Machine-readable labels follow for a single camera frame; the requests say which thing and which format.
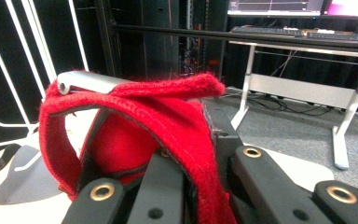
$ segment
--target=white table frame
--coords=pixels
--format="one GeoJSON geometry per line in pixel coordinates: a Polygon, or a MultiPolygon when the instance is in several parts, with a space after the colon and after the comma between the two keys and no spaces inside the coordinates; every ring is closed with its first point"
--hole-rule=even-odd
{"type": "Polygon", "coordinates": [[[246,74],[243,83],[241,106],[231,125],[237,130],[243,117],[249,109],[246,105],[248,91],[259,91],[286,98],[292,98],[304,102],[311,102],[319,105],[330,105],[346,109],[344,120],[339,126],[332,128],[335,166],[341,170],[349,169],[348,152],[345,144],[344,134],[350,126],[351,120],[358,108],[358,88],[356,90],[340,87],[325,86],[321,84],[290,80],[280,77],[268,77],[252,72],[255,49],[257,47],[271,49],[290,49],[321,54],[334,54],[342,56],[358,57],[358,52],[346,50],[330,50],[313,48],[301,48],[268,44],[248,43],[241,41],[230,41],[230,44],[250,46],[249,58],[246,67],[246,74]]]}

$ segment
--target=keyboard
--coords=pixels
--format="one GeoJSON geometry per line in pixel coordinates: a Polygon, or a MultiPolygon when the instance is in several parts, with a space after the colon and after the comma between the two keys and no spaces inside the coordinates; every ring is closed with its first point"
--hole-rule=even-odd
{"type": "Polygon", "coordinates": [[[324,33],[307,33],[307,38],[358,41],[358,34],[340,35],[340,34],[324,34],[324,33]]]}
{"type": "Polygon", "coordinates": [[[267,27],[245,27],[236,26],[231,30],[231,33],[252,34],[252,35],[277,35],[277,36],[302,36],[301,30],[297,29],[280,29],[267,27]]]}

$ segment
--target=red bag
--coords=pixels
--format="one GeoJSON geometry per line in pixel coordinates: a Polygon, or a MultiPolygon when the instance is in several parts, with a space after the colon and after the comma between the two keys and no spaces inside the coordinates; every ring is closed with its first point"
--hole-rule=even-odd
{"type": "Polygon", "coordinates": [[[61,95],[57,82],[40,108],[43,159],[71,200],[76,198],[85,158],[105,175],[124,174],[123,184],[142,175],[153,152],[164,147],[179,163],[197,195],[199,223],[235,223],[227,194],[219,182],[211,130],[202,104],[190,98],[221,95],[224,85],[212,75],[123,83],[111,92],[77,91],[61,95]],[[64,116],[97,107],[80,159],[65,132],[64,116]]]}

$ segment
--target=carpeted floor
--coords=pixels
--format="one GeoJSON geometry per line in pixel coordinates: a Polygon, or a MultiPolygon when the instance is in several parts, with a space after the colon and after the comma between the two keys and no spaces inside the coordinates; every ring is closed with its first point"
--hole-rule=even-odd
{"type": "MultiPolygon", "coordinates": [[[[271,102],[257,101],[276,106],[271,102]]],[[[238,97],[211,99],[208,102],[223,108],[229,119],[234,117],[240,106],[238,97]]],[[[336,180],[358,188],[358,115],[355,115],[345,134],[350,169],[341,171],[334,166],[331,128],[340,124],[344,118],[343,112],[331,109],[321,116],[309,116],[272,111],[255,102],[248,104],[250,109],[237,130],[242,142],[319,163],[330,169],[336,180]]],[[[296,111],[313,109],[308,112],[313,115],[328,110],[325,107],[314,109],[314,105],[298,102],[284,102],[288,108],[296,111]]]]}

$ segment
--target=horizontal black bar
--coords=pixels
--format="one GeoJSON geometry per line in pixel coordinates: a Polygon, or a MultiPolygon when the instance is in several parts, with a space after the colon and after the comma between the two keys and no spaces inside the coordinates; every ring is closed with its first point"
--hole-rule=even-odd
{"type": "Polygon", "coordinates": [[[230,33],[230,32],[168,29],[168,28],[159,28],[159,27],[118,25],[118,24],[112,25],[111,28],[113,29],[114,32],[116,31],[137,32],[137,33],[148,32],[148,33],[158,33],[158,34],[165,34],[165,35],[200,37],[205,39],[242,41],[242,42],[256,43],[256,44],[358,52],[358,41],[307,39],[306,37],[238,34],[238,33],[230,33]]]}

